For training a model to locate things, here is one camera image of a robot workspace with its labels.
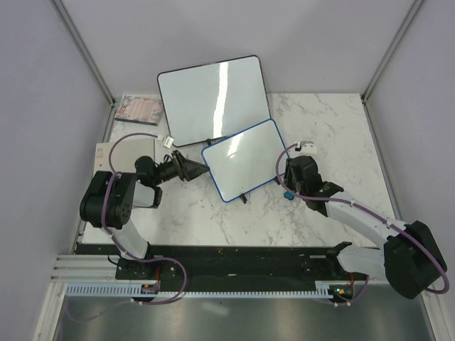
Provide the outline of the blue bone-shaped eraser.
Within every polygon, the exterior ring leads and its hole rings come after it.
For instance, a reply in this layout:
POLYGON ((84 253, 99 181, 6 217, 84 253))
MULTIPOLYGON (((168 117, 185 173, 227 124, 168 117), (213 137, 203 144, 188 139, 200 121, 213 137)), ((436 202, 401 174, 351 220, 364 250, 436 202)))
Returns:
POLYGON ((290 192, 285 192, 285 193, 284 193, 284 197, 285 197, 287 200, 293 200, 293 199, 294 199, 294 195, 292 195, 290 192))

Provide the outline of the blue-framed small whiteboard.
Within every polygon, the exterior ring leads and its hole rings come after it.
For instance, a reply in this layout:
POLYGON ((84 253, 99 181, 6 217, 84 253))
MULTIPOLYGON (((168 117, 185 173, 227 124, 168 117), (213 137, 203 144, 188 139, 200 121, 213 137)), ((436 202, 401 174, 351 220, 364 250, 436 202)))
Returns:
POLYGON ((232 202, 282 175, 284 140, 273 119, 268 119, 231 137, 205 147, 204 163, 216 190, 225 203, 232 202))

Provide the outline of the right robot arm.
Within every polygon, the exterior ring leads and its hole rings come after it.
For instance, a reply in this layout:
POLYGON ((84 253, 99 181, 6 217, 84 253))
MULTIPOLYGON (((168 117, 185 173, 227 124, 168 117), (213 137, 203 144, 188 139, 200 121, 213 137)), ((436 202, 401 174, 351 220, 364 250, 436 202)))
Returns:
POLYGON ((406 223, 389 219, 364 206, 335 183, 324 181, 310 156, 288 158, 282 185, 301 198, 307 207, 363 235, 374 248, 344 242, 333 248, 334 257, 325 263, 327 274, 336 280, 349 273, 385 278, 401 296, 413 299, 442 279, 444 294, 450 284, 447 265, 430 228, 419 220, 406 223))

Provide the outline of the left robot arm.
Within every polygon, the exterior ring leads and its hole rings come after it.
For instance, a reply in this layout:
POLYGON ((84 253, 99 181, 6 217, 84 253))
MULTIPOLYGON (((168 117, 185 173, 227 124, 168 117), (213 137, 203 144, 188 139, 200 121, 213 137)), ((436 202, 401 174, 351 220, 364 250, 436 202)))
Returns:
POLYGON ((149 243, 131 221, 133 207, 158 208, 163 195, 161 184, 174 178, 189 182, 210 168, 187 159, 177 150, 162 163, 142 156, 134 168, 133 173, 97 171, 81 200, 80 217, 104 231, 120 254, 133 260, 132 272, 140 279, 148 279, 155 274, 156 262, 147 256, 149 243))

